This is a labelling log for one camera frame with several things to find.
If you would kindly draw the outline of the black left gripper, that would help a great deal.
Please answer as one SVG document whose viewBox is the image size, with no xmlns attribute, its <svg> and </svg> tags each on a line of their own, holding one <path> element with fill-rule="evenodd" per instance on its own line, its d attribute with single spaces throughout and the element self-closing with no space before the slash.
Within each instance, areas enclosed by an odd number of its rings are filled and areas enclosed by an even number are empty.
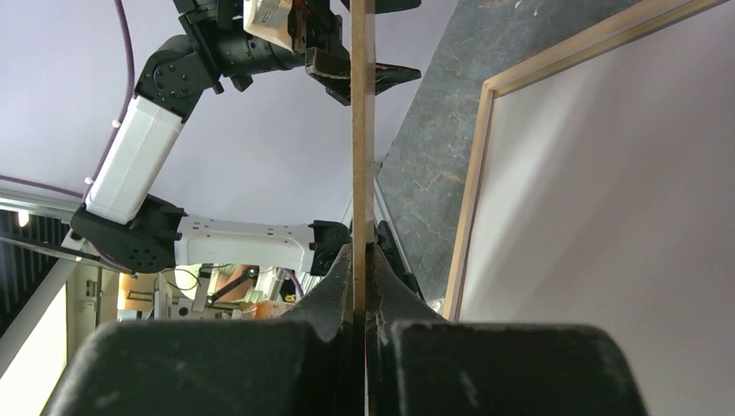
<svg viewBox="0 0 735 416">
<path fill-rule="evenodd" d="M 390 14 L 417 9 L 421 0 L 341 0 L 352 11 Z M 288 33 L 292 50 L 287 63 L 304 63 L 309 77 L 321 84 L 326 93 L 343 106 L 350 106 L 358 88 L 381 94 L 390 88 L 419 80 L 417 68 L 386 63 L 354 65 L 342 44 L 342 18 L 332 12 L 330 1 L 293 1 Z"/>
</svg>

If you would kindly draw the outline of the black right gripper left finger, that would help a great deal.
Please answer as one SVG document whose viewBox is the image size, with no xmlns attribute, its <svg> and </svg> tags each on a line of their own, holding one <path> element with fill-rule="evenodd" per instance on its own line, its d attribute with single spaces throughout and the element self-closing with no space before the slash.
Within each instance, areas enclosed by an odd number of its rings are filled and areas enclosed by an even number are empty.
<svg viewBox="0 0 735 416">
<path fill-rule="evenodd" d="M 99 327 L 47 415 L 354 415 L 352 248 L 283 315 Z"/>
</svg>

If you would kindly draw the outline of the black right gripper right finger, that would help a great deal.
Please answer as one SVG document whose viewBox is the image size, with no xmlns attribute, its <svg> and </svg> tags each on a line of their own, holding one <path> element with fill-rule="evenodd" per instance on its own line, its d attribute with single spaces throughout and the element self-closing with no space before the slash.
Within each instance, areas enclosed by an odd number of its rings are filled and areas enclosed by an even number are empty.
<svg viewBox="0 0 735 416">
<path fill-rule="evenodd" d="M 628 361 L 581 324 L 457 323 L 435 313 L 367 247 L 372 415 L 644 415 Z"/>
</svg>

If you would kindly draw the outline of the printed photo with white border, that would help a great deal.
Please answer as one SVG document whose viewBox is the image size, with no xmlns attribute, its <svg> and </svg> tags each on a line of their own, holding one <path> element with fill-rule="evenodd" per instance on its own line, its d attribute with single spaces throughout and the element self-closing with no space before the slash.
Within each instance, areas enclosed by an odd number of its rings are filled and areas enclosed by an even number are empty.
<svg viewBox="0 0 735 416">
<path fill-rule="evenodd" d="M 654 415 L 734 412 L 734 4 L 654 1 L 538 81 L 488 81 L 469 322 L 617 341 Z"/>
</svg>

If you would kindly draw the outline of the light wooden picture frame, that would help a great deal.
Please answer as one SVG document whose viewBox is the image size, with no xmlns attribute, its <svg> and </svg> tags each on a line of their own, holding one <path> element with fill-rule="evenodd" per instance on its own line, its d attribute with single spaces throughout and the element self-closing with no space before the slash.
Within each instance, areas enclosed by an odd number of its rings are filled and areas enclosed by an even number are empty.
<svg viewBox="0 0 735 416">
<path fill-rule="evenodd" d="M 643 1 L 488 79 L 444 316 L 592 321 L 734 270 L 734 4 Z"/>
</svg>

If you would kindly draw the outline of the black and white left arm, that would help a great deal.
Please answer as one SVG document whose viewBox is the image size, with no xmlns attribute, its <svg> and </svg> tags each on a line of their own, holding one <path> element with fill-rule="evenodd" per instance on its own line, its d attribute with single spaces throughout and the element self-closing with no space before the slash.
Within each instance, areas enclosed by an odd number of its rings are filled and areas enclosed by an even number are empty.
<svg viewBox="0 0 735 416">
<path fill-rule="evenodd" d="M 381 94 L 417 68 L 361 65 L 330 1 L 177 1 L 180 30 L 141 65 L 125 116 L 69 225 L 108 265 L 328 273 L 349 228 L 326 213 L 348 180 L 354 86 Z"/>
</svg>

